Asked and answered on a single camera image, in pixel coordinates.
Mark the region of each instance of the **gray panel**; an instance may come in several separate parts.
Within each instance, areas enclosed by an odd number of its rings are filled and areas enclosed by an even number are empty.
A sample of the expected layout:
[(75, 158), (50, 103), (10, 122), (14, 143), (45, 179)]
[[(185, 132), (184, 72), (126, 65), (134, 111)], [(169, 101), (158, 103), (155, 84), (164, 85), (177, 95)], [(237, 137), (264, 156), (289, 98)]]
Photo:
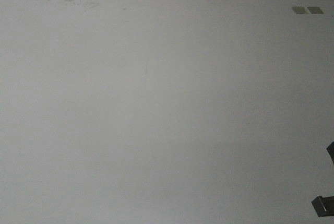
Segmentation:
[(307, 14), (307, 11), (306, 11), (305, 7), (303, 7), (303, 6), (293, 6), (292, 10), (296, 14)]
[(307, 9), (311, 14), (323, 14), (324, 12), (321, 10), (320, 7), (317, 6), (308, 6)]

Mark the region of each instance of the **gray surface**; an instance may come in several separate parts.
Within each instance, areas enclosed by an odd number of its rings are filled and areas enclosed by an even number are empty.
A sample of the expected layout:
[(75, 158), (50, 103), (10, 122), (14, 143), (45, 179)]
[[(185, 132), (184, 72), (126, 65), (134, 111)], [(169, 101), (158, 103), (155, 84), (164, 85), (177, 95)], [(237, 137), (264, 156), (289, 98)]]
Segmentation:
[(1, 223), (333, 222), (333, 0), (0, 3)]

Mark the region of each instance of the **mark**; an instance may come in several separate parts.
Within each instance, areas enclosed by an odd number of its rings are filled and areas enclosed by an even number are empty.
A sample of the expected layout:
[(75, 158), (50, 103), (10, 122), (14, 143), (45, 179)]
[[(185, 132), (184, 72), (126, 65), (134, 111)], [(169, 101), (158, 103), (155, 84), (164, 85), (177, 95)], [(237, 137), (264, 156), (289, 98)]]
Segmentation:
[(296, 14), (307, 14), (307, 11), (306, 11), (305, 7), (303, 7), (303, 6), (293, 6), (292, 10)]
[(99, 5), (100, 5), (100, 3), (96, 2), (96, 1), (84, 2), (84, 6), (87, 7), (88, 9), (92, 9), (92, 8), (97, 7)]
[(324, 12), (318, 6), (308, 6), (307, 9), (311, 14), (324, 14)]

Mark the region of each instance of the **small rectangle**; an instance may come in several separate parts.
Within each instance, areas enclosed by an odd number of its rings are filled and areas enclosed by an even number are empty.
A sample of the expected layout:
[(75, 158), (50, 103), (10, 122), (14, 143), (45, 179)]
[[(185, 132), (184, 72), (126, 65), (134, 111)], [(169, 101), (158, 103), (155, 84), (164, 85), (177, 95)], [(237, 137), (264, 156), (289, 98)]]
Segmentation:
[(293, 6), (292, 10), (296, 14), (307, 14), (307, 11), (306, 11), (305, 7), (303, 7), (303, 6)]
[(324, 12), (318, 6), (308, 6), (307, 9), (311, 14), (324, 14)]

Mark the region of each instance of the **black bracket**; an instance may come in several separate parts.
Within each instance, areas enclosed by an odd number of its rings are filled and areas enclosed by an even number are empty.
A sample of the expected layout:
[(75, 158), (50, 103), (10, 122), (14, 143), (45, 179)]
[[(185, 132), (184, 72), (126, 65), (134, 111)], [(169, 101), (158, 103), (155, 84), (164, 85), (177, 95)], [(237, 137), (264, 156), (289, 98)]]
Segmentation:
[[(332, 142), (326, 149), (334, 163), (334, 142)], [(334, 216), (334, 196), (318, 196), (312, 201), (312, 205), (319, 217)]]

